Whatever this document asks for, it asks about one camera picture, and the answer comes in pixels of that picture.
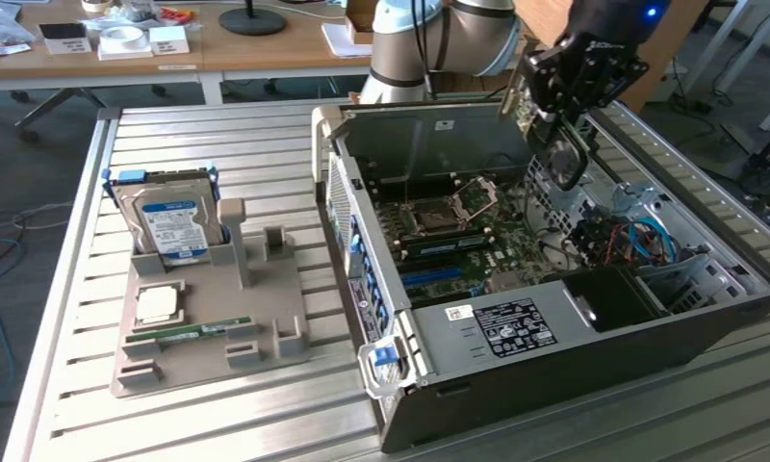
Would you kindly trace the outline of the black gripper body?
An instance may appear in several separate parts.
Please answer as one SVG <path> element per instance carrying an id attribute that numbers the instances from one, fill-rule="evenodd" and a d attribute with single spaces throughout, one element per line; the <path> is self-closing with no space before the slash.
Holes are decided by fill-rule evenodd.
<path id="1" fill-rule="evenodd" d="M 568 12 L 568 24 L 556 40 L 561 69 L 577 72 L 589 50 L 628 51 L 653 34 L 670 1 L 574 1 Z"/>

